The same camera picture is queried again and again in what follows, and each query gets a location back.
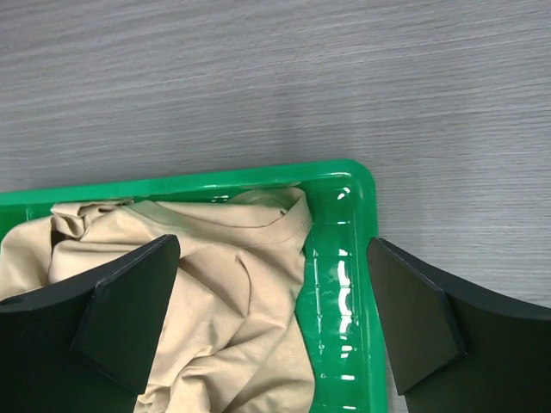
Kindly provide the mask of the beige t-shirt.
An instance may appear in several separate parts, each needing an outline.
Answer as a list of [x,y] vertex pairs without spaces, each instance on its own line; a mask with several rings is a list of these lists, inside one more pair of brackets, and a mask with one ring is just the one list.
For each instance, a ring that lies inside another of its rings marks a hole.
[[314,377],[294,314],[312,226],[298,188],[224,203],[61,203],[1,243],[9,298],[110,262],[164,234],[180,258],[138,412],[307,412]]

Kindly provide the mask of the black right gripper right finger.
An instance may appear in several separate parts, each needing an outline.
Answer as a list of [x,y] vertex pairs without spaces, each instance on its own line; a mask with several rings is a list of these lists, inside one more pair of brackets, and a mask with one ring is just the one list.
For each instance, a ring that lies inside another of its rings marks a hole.
[[548,412],[550,310],[423,262],[379,237],[368,271],[410,412]]

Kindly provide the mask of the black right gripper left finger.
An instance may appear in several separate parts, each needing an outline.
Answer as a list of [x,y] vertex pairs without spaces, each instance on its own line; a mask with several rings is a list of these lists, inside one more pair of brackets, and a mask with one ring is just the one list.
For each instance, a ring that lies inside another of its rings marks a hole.
[[180,246],[163,235],[1,302],[3,412],[131,412],[143,394]]

